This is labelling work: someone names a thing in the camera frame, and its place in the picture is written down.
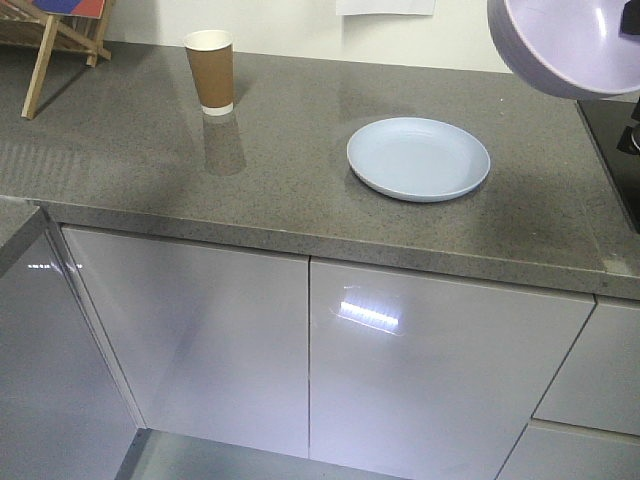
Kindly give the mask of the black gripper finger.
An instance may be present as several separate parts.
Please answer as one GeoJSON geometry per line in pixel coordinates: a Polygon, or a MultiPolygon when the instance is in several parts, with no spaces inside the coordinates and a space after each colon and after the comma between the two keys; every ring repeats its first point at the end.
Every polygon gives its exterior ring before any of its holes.
{"type": "Polygon", "coordinates": [[[620,31],[626,35],[640,35],[640,0],[629,0],[624,4],[620,31]]]}

